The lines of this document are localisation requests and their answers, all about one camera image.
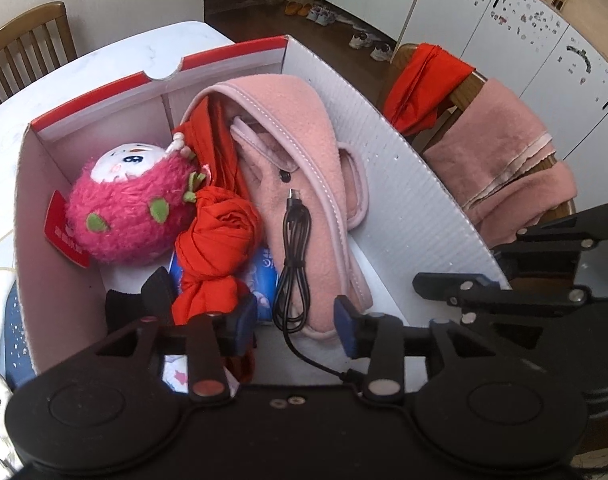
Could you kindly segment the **brown wooden chair far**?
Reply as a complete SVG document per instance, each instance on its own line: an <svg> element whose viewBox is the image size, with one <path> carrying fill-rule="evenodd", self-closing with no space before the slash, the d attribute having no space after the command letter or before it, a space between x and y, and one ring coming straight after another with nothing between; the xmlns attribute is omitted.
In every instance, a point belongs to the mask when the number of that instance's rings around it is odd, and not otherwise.
<svg viewBox="0 0 608 480"><path fill-rule="evenodd" d="M63 1L51 1L0 28L0 104L77 59Z"/></svg>

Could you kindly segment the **pink plush round toy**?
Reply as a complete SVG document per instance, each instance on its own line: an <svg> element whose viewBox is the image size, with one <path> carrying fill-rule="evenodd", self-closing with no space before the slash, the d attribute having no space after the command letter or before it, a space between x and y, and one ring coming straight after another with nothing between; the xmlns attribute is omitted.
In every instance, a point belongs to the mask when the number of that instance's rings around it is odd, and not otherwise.
<svg viewBox="0 0 608 480"><path fill-rule="evenodd" d="M208 173L176 132L166 148L125 143L91 160L69 195L53 192L44 234L63 256L87 268L159 258L195 216Z"/></svg>

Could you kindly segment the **blue tissue pack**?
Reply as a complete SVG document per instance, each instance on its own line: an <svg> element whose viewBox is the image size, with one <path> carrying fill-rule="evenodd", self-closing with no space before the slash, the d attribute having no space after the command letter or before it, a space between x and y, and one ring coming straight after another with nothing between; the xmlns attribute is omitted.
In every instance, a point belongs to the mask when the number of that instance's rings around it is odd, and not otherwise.
<svg viewBox="0 0 608 480"><path fill-rule="evenodd" d="M257 321L261 324L271 323L272 307L277 294L278 271L269 248L266 245L259 246L237 276L256 297Z"/></svg>

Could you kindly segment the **wooden chair near right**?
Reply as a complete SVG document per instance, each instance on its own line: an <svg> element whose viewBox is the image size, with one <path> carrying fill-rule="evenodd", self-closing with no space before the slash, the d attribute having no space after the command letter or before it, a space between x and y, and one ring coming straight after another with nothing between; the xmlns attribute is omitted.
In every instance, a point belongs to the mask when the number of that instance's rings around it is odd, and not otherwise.
<svg viewBox="0 0 608 480"><path fill-rule="evenodd" d="M377 109L382 112L382 114L389 92L391 92L396 80L404 71L417 49L417 44L403 44L395 51L395 54L391 59L391 64L389 64L389 68L387 69L380 94L377 97ZM458 88L456 88L455 91L451 92L450 96L446 98L446 101L443 101L441 105L438 106L438 112L440 113L437 116L435 126L430 129L422 130L415 136L411 136L411 140L408 142L413 146L415 151L423 157L423 152L425 150L439 142L443 136L445 136L445 133L461 117L464 110L470 106L475 99L475 96L482 90L482 86L485 82L486 78L484 76L480 73L473 72ZM526 177L528 174L535 174L535 172L550 169L558 162L552 153L546 157L538 154L536 160L538 164L526 166L527 170L519 174L517 179ZM558 220L570 216L575 212L574 201L566 200L566 202L561 203L544 214L539 222L544 223Z"/></svg>

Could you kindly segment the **white cartoon print sock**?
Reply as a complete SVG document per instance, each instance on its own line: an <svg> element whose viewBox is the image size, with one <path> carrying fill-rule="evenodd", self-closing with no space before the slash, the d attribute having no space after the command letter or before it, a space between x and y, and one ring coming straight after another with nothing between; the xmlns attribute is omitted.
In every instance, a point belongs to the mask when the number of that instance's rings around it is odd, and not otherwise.
<svg viewBox="0 0 608 480"><path fill-rule="evenodd" d="M188 359L186 356L164 356L163 382L175 392L188 393Z"/></svg>

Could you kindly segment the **black dotted sock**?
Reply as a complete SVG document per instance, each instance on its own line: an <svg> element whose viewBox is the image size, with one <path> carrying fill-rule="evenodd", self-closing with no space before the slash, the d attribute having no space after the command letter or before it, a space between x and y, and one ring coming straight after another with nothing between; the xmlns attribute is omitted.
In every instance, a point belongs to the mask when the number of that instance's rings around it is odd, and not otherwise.
<svg viewBox="0 0 608 480"><path fill-rule="evenodd" d="M173 325L171 307L176 298L173 279L162 266L149 276L138 294L109 290L104 303L108 333L141 318L156 318L164 326Z"/></svg>

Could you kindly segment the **red cloth on chair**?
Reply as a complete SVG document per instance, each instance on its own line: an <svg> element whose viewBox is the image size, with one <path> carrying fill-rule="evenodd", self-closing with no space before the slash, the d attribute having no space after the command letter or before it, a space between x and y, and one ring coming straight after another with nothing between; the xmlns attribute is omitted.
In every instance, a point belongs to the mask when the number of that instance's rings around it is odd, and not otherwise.
<svg viewBox="0 0 608 480"><path fill-rule="evenodd" d="M475 68L435 44L403 44L391 62L382 115L403 136L433 128Z"/></svg>

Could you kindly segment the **white wall cabinet unit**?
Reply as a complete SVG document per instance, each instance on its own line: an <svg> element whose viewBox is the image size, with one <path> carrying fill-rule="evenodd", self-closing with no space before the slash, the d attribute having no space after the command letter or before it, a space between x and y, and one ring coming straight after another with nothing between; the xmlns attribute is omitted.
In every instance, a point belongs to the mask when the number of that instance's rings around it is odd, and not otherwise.
<svg viewBox="0 0 608 480"><path fill-rule="evenodd" d="M436 44L519 96L572 167L578 204L608 202L608 0L317 0L404 44Z"/></svg>

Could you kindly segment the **red knotted cloth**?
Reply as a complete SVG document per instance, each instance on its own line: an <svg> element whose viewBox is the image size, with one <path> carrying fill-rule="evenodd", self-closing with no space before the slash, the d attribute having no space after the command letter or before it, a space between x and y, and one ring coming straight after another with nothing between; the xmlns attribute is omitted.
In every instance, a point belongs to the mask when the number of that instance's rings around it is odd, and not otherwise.
<svg viewBox="0 0 608 480"><path fill-rule="evenodd" d="M176 131L197 153L211 179L195 192L195 218L175 242L181 292L171 307L185 325L206 312L229 313L249 294L237 274L264 238L263 220L249 194L220 96L200 99Z"/></svg>

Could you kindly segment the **pink towel on chair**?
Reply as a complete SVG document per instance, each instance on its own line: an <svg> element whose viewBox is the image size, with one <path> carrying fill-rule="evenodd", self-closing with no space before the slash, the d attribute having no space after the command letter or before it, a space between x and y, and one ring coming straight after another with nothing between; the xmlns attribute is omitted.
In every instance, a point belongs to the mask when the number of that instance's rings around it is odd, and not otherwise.
<svg viewBox="0 0 608 480"><path fill-rule="evenodd" d="M537 171L555 153L546 126L510 89L489 79L444 136L424 152L490 248L508 244L577 186L565 162Z"/></svg>

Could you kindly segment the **red white shoe box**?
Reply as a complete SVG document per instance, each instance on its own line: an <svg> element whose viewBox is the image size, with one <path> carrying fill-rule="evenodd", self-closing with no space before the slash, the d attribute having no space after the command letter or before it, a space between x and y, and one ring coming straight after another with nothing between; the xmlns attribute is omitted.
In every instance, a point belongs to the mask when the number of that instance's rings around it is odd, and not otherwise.
<svg viewBox="0 0 608 480"><path fill-rule="evenodd" d="M423 159L358 91L291 38L184 58L167 80L136 74L28 126L16 175L16 273L27 351L42 373L106 338L106 295L133 297L171 260L182 325L229 312L252 258L284 262L297 191L311 217L302 330L265 323L228 365L241 380L331 382L348 359L333 322L362 312L424 326L453 311L422 300L424 272L505 276Z"/></svg>

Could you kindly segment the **pink fleece garment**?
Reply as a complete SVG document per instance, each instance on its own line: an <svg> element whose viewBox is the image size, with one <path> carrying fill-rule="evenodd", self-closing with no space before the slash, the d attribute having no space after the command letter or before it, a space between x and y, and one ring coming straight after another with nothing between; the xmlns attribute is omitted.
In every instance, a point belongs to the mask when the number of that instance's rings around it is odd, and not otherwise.
<svg viewBox="0 0 608 480"><path fill-rule="evenodd" d="M311 217L304 269L310 303L294 299L307 314L303 332L313 339L334 336L333 301L345 295L360 311L372 297L351 255L347 235L369 206L366 171L359 154L336 139L330 117L315 89L282 74L243 76L201 90L183 113L179 129L205 159L207 134L197 124L211 116L223 127L214 133L219 148L234 148L238 178L264 221L265 244L283 268L282 221L287 196L298 192Z"/></svg>

